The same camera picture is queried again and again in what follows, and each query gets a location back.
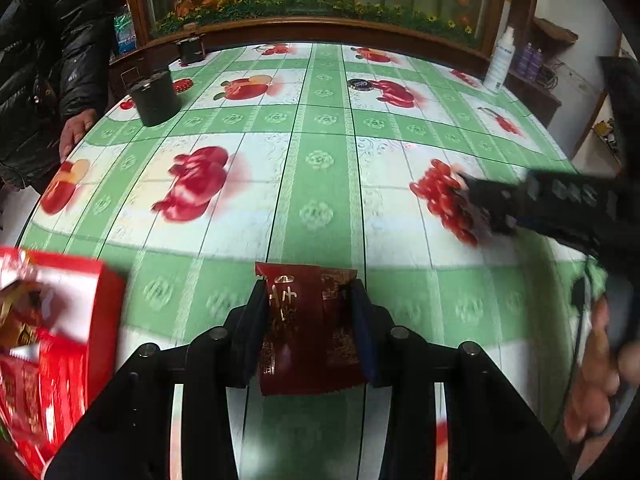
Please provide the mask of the operator right hand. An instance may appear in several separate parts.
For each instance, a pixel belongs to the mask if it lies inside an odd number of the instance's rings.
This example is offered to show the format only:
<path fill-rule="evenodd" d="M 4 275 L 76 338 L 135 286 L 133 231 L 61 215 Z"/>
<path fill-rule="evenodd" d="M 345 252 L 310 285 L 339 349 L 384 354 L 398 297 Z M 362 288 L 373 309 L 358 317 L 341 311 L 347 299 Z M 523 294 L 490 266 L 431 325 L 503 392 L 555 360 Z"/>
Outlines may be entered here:
<path fill-rule="evenodd" d="M 572 442 L 582 440 L 589 430 L 605 430 L 611 418 L 610 399 L 622 382 L 639 385 L 639 341 L 625 344 L 614 356 L 606 333 L 609 322 L 608 303 L 601 296 L 591 310 L 591 330 L 564 413 L 564 430 Z"/>

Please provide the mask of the bystander hand on table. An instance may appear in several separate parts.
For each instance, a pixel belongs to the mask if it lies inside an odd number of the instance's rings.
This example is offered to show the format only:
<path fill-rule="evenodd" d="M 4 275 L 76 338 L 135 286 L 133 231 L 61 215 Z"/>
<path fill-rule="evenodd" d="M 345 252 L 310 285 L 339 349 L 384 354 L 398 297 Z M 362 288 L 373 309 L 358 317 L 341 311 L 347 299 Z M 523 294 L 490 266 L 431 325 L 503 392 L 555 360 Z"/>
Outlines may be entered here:
<path fill-rule="evenodd" d="M 60 154 L 60 162 L 65 162 L 70 156 L 75 146 L 86 136 L 89 130 L 98 121 L 98 114 L 93 108 L 83 110 L 78 115 L 71 117 L 64 125 L 60 145 L 58 146 L 58 154 Z"/>

